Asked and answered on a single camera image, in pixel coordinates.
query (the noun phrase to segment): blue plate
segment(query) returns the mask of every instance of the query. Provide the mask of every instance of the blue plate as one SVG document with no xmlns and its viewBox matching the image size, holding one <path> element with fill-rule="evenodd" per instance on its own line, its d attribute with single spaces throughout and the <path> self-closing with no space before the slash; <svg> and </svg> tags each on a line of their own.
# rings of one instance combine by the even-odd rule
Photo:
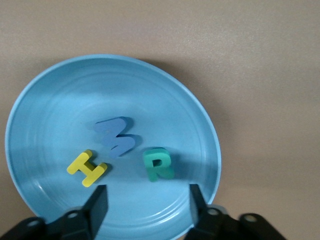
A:
<svg viewBox="0 0 320 240">
<path fill-rule="evenodd" d="M 139 140 L 111 159 L 94 124 L 116 117 L 127 117 L 124 133 Z M 174 179 L 149 181 L 143 152 L 154 147 L 170 152 Z M 88 188 L 82 172 L 67 173 L 86 149 L 95 152 L 95 164 L 111 169 Z M 195 96 L 161 69 L 118 55 L 75 57 L 33 79 L 10 113 L 5 151 L 20 195 L 47 222 L 107 184 L 109 209 L 97 240 L 182 236 L 192 226 L 189 184 L 199 184 L 210 203 L 221 174 L 218 137 Z"/>
</svg>

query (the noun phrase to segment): table surface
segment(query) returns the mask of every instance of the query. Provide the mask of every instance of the table surface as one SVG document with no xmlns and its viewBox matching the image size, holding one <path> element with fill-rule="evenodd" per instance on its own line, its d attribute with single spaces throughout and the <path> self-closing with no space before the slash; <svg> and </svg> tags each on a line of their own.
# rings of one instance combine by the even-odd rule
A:
<svg viewBox="0 0 320 240">
<path fill-rule="evenodd" d="M 14 101 L 53 64 L 102 53 L 165 70 L 203 104 L 222 152 L 215 204 L 319 239 L 319 13 L 304 0 L 2 0 L 0 235 L 33 216 L 5 157 Z"/>
</svg>

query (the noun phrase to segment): beige surface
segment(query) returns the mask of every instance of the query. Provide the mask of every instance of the beige surface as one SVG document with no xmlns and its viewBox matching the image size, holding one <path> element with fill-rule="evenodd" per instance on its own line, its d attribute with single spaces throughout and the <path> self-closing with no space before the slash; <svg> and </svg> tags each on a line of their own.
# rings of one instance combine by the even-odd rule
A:
<svg viewBox="0 0 320 240">
<path fill-rule="evenodd" d="M 0 53 L 0 235 L 32 216 L 5 160 L 15 99 L 57 62 L 108 53 L 160 67 L 203 103 L 222 151 L 216 204 L 319 239 L 319 1 L 1 0 Z"/>
</svg>

